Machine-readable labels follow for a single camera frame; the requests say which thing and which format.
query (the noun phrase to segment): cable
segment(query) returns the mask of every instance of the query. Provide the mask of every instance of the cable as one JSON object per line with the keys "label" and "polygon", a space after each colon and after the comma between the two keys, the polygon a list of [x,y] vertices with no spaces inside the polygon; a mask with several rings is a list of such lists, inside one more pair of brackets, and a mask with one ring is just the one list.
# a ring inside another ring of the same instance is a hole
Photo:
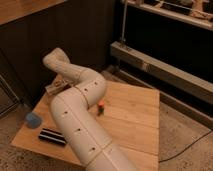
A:
{"label": "cable", "polygon": [[196,142],[198,142],[198,141],[201,140],[202,138],[206,137],[207,135],[211,134],[212,131],[213,131],[213,130],[210,130],[209,132],[205,133],[205,134],[202,135],[200,138],[198,138],[197,140],[195,140],[194,142],[192,142],[191,144],[189,144],[188,146],[186,146],[182,151],[180,151],[179,153],[175,154],[174,156],[169,157],[169,158],[167,158],[167,159],[160,160],[159,163],[163,163],[163,162],[172,160],[172,159],[174,159],[175,157],[181,155],[181,154],[184,153],[186,150],[188,150],[190,147],[192,147]]}

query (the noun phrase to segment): white robotic arm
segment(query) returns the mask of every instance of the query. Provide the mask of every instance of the white robotic arm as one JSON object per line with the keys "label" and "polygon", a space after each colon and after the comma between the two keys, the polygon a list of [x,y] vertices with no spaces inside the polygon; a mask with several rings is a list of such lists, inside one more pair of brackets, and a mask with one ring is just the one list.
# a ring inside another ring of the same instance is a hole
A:
{"label": "white robotic arm", "polygon": [[106,91],[102,75],[70,64],[60,48],[45,56],[43,62],[49,69],[75,81],[74,87],[54,97],[50,110],[56,125],[86,170],[136,171],[134,164],[88,112]]}

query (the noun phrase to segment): blue object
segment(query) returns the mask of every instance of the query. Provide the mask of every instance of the blue object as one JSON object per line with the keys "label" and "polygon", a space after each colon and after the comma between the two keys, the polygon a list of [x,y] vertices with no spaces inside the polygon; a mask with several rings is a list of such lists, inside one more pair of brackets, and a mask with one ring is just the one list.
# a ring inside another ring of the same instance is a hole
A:
{"label": "blue object", "polygon": [[42,122],[41,118],[33,112],[28,113],[25,120],[27,122],[27,126],[32,129],[39,127]]}

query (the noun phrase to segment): metal frame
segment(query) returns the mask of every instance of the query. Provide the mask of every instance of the metal frame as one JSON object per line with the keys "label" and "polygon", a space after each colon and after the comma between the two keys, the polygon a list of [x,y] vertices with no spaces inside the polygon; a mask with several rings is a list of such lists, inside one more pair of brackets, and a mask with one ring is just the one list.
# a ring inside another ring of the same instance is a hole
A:
{"label": "metal frame", "polygon": [[5,92],[5,94],[11,99],[13,102],[12,105],[8,106],[5,108],[3,111],[0,113],[0,118],[3,117],[7,112],[10,110],[14,109],[18,104],[19,104],[19,98],[15,94],[15,92],[11,89],[9,84],[6,82],[6,80],[0,75],[0,88]]}
{"label": "metal frame", "polygon": [[119,42],[111,44],[111,55],[213,105],[213,84],[208,81],[130,47],[122,48]]}

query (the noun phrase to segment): speckled floor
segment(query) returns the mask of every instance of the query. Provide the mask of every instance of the speckled floor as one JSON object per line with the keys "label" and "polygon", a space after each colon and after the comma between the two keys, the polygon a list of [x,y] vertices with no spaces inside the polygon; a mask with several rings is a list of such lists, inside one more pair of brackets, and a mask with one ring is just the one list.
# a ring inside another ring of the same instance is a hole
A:
{"label": "speckled floor", "polygon": [[[110,80],[122,81],[104,73]],[[0,171],[81,171],[76,165],[22,150],[10,145],[13,137],[24,122],[30,109],[19,105],[7,116],[0,119]],[[159,160],[167,159],[209,129],[179,113],[175,109],[160,104],[160,154]],[[161,171],[213,171],[213,133],[201,139],[178,157],[160,163]]]}

